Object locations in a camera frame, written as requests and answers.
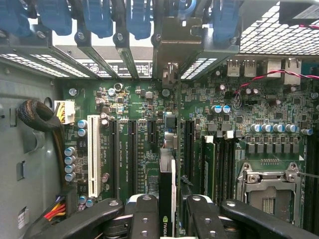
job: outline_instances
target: rear i/o panel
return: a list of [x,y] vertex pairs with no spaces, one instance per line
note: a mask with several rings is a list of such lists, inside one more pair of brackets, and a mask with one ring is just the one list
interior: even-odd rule
[[[310,63],[303,65],[311,68]],[[180,104],[176,89],[165,89],[163,95],[161,82],[126,81],[115,93],[109,93],[111,80],[65,82],[65,99],[75,103],[75,125],[65,130],[66,148],[74,148],[69,183],[78,186],[78,196],[95,203],[109,197],[127,202],[131,195],[147,192],[158,196],[160,148],[169,149],[177,160],[180,147],[177,184],[216,204],[238,199],[311,228],[304,215],[313,204],[307,187],[314,182],[301,174],[316,172],[307,163],[316,167],[308,144],[314,145],[310,135],[319,122],[319,82],[301,78],[300,85],[288,86],[280,75],[251,82],[263,74],[264,65],[249,65],[256,67],[254,74],[244,69],[244,61],[238,66],[230,74],[224,65],[200,80],[183,82]],[[70,88],[79,94],[70,96]],[[95,116],[94,134],[88,116]],[[88,124],[84,133],[79,124],[83,119]],[[94,147],[92,137],[100,140]],[[93,158],[97,164],[92,151],[100,153],[100,161]],[[91,165],[98,168],[92,171]],[[92,175],[100,182],[92,181]],[[278,189],[272,178],[284,187]]]

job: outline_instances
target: yellow wire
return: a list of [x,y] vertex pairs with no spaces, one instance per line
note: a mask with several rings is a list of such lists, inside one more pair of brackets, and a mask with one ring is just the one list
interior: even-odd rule
[[56,216],[64,216],[64,215],[65,215],[65,213],[58,213],[58,214],[55,215],[54,217],[56,217]]

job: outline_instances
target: wire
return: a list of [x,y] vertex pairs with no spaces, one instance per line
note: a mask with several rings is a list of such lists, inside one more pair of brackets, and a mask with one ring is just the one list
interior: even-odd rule
[[312,30],[319,30],[319,26],[317,25],[299,25],[299,27],[310,28]]
[[261,76],[257,76],[255,78],[253,78],[251,81],[249,82],[246,82],[244,84],[242,84],[239,88],[243,88],[243,87],[246,87],[246,86],[249,86],[253,81],[256,81],[258,79],[262,79],[264,78],[265,76],[267,75],[271,75],[271,74],[275,74],[275,73],[285,73],[285,74],[288,74],[288,75],[292,75],[292,76],[297,76],[297,77],[305,77],[305,78],[308,78],[308,79],[311,79],[311,78],[314,78],[314,79],[317,79],[319,80],[319,76],[313,76],[313,75],[302,75],[302,74],[297,74],[295,72],[291,72],[291,71],[286,71],[284,69],[281,69],[281,70],[276,70],[276,71],[270,71],[264,75],[261,75]]

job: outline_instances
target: gray plastic panel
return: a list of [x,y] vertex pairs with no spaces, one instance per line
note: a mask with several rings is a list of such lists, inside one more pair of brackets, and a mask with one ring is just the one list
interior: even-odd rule
[[[15,109],[27,99],[44,102],[50,97],[54,101],[53,83],[52,79],[0,65],[0,239],[22,237],[60,190],[52,135],[34,132],[14,118]],[[18,216],[24,208],[29,223],[21,227],[21,218],[19,229]]]

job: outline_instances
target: ventilation grille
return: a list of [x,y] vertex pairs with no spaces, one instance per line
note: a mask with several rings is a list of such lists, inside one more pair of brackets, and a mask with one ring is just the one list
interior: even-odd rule
[[245,54],[318,55],[319,30],[279,24],[278,2],[243,32],[240,44]]
[[36,57],[38,58],[39,60],[42,60],[48,64],[51,64],[55,67],[58,67],[60,68],[61,70],[64,70],[66,72],[69,72],[70,74],[74,75],[74,76],[77,76],[77,77],[89,77],[88,75],[85,75],[84,73],[78,71],[77,69],[75,69],[74,67],[54,58],[53,56],[51,55],[37,55],[37,54],[34,54],[34,55],[31,55],[33,57]]
[[0,57],[5,58],[7,60],[14,61],[14,62],[19,63],[19,64],[24,65],[24,66],[31,67],[31,68],[36,69],[36,70],[42,71],[42,72],[50,74],[52,76],[69,77],[68,75],[65,75],[65,74],[60,73],[60,72],[55,71],[55,70],[52,70],[51,68],[48,68],[48,67],[43,66],[41,64],[38,64],[34,61],[31,61],[31,60],[26,59],[24,57],[18,56],[16,54],[0,54]]

